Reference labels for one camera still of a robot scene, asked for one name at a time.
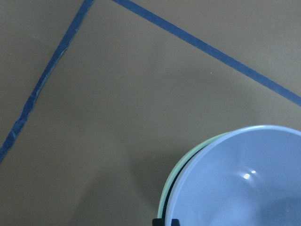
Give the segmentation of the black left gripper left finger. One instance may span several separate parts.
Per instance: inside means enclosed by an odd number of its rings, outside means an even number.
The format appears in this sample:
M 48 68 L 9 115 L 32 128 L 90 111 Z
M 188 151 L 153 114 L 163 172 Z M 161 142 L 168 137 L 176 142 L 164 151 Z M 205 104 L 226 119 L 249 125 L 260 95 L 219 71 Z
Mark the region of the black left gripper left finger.
M 154 218 L 152 220 L 152 226 L 164 226 L 164 219 L 163 218 Z

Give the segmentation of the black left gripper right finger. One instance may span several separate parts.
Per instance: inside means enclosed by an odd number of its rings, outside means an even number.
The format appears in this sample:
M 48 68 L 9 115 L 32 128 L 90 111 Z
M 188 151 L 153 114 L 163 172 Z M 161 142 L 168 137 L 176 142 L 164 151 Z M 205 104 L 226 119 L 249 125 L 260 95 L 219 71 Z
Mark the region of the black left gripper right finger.
M 180 221 L 178 219 L 172 219 L 171 226 L 180 226 Z

